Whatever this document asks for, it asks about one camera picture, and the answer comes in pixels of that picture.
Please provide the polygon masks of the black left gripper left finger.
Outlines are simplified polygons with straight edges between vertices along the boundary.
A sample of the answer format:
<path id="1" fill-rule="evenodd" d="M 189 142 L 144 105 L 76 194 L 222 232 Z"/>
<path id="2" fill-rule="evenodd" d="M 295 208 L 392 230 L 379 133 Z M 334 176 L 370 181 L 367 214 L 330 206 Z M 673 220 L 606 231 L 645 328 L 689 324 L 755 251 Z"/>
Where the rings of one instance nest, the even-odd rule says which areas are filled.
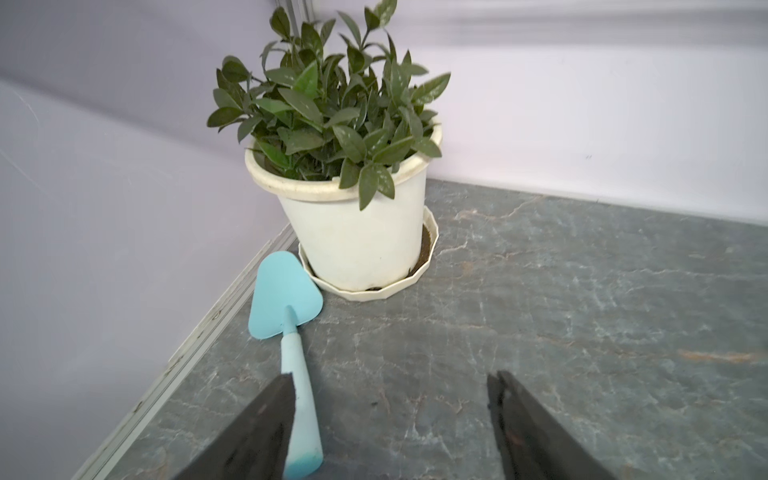
<path id="1" fill-rule="evenodd" d="M 280 374 L 175 478 L 281 480 L 295 414 L 293 375 Z"/>

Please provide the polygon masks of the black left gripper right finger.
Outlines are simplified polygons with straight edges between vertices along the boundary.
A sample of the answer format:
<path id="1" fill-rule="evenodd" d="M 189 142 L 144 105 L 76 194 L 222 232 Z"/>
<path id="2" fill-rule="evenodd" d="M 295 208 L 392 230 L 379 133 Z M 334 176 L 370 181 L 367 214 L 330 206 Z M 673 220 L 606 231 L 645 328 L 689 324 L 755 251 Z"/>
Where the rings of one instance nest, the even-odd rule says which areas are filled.
<path id="1" fill-rule="evenodd" d="M 488 409 L 507 479 L 613 479 L 510 372 L 487 375 Z"/>

